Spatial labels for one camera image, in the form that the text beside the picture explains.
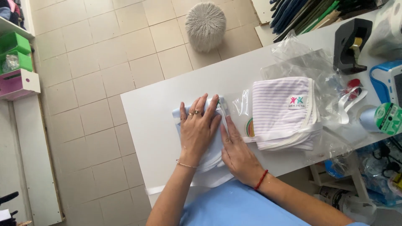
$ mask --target rainbow sticker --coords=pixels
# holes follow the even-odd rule
[[[253,126],[252,118],[246,124],[246,134],[248,137],[254,136],[254,126]]]

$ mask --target blue device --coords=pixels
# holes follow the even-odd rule
[[[402,60],[374,66],[370,70],[370,80],[381,103],[402,106]]]

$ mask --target green label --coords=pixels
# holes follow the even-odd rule
[[[374,121],[383,133],[398,134],[402,132],[402,109],[393,103],[384,103],[375,111]]]

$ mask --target woman's right hand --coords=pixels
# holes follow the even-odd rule
[[[223,125],[220,128],[224,144],[222,160],[240,182],[250,187],[255,187],[264,174],[264,169],[254,153],[243,141],[230,116],[226,117],[226,122],[229,135]]]

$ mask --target gray fluffy ottoman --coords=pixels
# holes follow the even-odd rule
[[[189,42],[198,52],[216,48],[222,42],[225,30],[225,14],[212,2],[198,3],[187,15]]]

